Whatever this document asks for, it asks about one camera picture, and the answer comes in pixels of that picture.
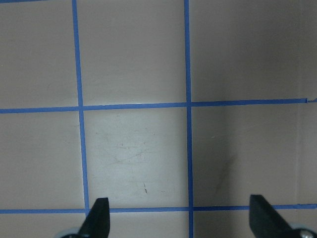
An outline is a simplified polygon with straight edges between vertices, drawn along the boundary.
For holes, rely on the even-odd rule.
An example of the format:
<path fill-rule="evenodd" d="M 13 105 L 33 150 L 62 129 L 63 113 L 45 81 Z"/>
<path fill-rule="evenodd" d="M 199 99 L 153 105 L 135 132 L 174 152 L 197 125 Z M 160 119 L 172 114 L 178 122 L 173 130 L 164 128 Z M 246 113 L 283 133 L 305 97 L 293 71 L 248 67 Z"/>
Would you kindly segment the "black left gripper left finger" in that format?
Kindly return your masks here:
<path fill-rule="evenodd" d="M 80 238 L 107 238 L 109 231 L 109 201 L 108 198 L 98 198 L 77 234 Z"/>

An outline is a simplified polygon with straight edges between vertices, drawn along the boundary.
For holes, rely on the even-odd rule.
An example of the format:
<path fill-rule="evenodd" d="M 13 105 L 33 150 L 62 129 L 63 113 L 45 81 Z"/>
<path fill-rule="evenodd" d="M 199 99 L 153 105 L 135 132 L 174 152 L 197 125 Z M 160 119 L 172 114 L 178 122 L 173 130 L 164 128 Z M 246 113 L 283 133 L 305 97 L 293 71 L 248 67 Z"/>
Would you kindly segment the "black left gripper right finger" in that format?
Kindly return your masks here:
<path fill-rule="evenodd" d="M 256 238 L 296 238 L 297 230 L 262 195 L 250 195 L 249 226 Z"/>

